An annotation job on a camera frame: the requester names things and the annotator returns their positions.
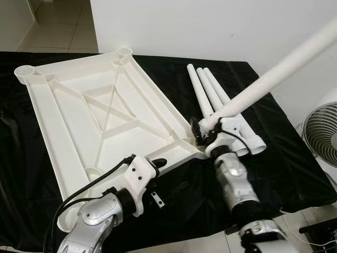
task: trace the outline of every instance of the white foam pole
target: white foam pole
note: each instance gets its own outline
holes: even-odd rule
[[[213,109],[215,111],[220,110],[222,108],[223,104],[222,104],[221,100],[219,99],[217,93],[213,89],[212,84],[210,83],[210,80],[207,78],[207,76],[205,75],[202,68],[198,67],[196,69],[196,72],[199,76],[199,79],[201,81],[202,86],[204,87],[204,90],[207,94],[207,97],[212,104]]]
[[[201,120],[199,122],[201,131],[206,134],[213,129],[220,117],[233,117],[250,107],[278,84],[305,66],[315,56],[331,46],[336,40],[337,18],[234,97],[221,110],[215,112],[211,117]]]
[[[226,105],[228,104],[231,99],[226,94],[226,92],[222,89],[220,83],[217,81],[217,79],[214,77],[212,72],[208,69],[208,67],[204,68],[204,73],[206,77],[210,80],[210,83],[214,90],[216,91],[217,95],[219,96],[221,102]],[[252,154],[258,154],[265,150],[266,144],[261,139],[260,136],[258,136],[253,129],[250,127],[250,125],[247,123],[247,121],[244,119],[244,117],[239,113],[236,116],[240,123],[240,135],[246,140],[246,143],[250,150],[252,151]]]
[[[213,114],[212,106],[206,96],[204,89],[202,88],[202,85],[196,74],[194,66],[191,63],[187,65],[187,70],[189,72],[189,75],[190,75],[190,78],[193,84],[194,92],[195,92],[196,98],[198,99],[198,103],[199,103],[202,115],[204,116],[204,118],[207,118],[211,114]]]

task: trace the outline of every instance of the white cable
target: white cable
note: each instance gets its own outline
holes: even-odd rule
[[[311,242],[304,241],[304,240],[302,240],[300,237],[298,237],[297,235],[295,235],[295,233],[289,228],[288,223],[287,223],[287,221],[286,221],[286,219],[285,219],[285,215],[282,215],[282,218],[283,218],[283,220],[284,220],[284,222],[285,222],[286,227],[287,227],[288,230],[290,231],[290,233],[292,233],[294,237],[296,237],[296,238],[297,238],[298,240],[300,240],[301,242],[304,242],[305,244],[311,244],[311,245],[315,245],[315,246],[325,246],[325,245],[328,245],[328,244],[330,244],[330,243],[332,243],[332,242],[337,242],[337,240],[332,240],[332,241],[328,241],[328,242],[325,243],[325,244],[313,244],[313,243],[311,243]]]

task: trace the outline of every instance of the table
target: table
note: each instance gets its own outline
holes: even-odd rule
[[[20,65],[38,66],[91,54],[0,52],[0,245],[41,251],[46,228],[61,203],[54,172],[24,85],[13,74]],[[189,121],[202,118],[187,73],[189,63],[208,67],[232,98],[258,78],[246,62],[134,56]],[[271,217],[337,200],[328,178],[271,94],[243,116],[267,149],[241,161]],[[104,252],[119,252],[208,236],[233,227],[222,199],[213,161],[193,159],[156,181],[164,210],[147,205],[112,231]],[[59,232],[60,242],[65,236]]]

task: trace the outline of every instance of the white wall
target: white wall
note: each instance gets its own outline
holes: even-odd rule
[[[33,24],[27,0],[0,0],[0,51],[16,51]]]
[[[248,61],[265,73],[337,14],[336,0],[91,0],[99,52]],[[294,126],[336,86],[337,48],[273,95]]]

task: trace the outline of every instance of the floor tile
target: floor tile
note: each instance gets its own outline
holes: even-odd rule
[[[182,253],[185,241],[129,251],[129,253]]]
[[[58,47],[24,47],[20,52],[31,52],[31,53],[67,53],[67,48]]]
[[[29,3],[31,4],[33,12],[36,12],[37,9],[42,5],[43,0],[33,0],[29,1]]]
[[[44,2],[36,12],[39,23],[77,24],[83,7],[82,0]]]
[[[95,49],[97,50],[97,40],[93,25],[77,25],[70,45],[70,49]]]
[[[77,22],[79,25],[94,25],[93,14],[91,12],[90,2],[83,5],[80,17]]]
[[[183,253],[230,253],[225,233],[219,232],[211,236],[186,241]]]
[[[304,234],[299,233],[300,228],[308,225],[302,215],[302,212],[298,211],[295,213],[287,213],[284,216],[291,231],[302,240],[308,241]],[[289,242],[298,250],[299,253],[308,253],[313,251],[309,244],[301,242],[290,232],[282,216],[279,216],[274,220],[281,227],[283,232],[287,235]]]
[[[309,225],[337,218],[337,209],[333,205],[306,208],[302,213]]]
[[[231,253],[244,253],[244,248],[241,246],[239,232],[226,235],[226,238]]]
[[[98,49],[69,49],[68,53],[91,53],[98,54]]]
[[[10,247],[10,246],[7,247],[7,251],[19,252],[19,253],[21,253],[21,252],[22,253],[32,253],[32,252],[28,252],[28,251],[20,251],[20,250],[14,249],[13,247]]]
[[[70,45],[76,25],[39,24],[25,47],[60,47]]]

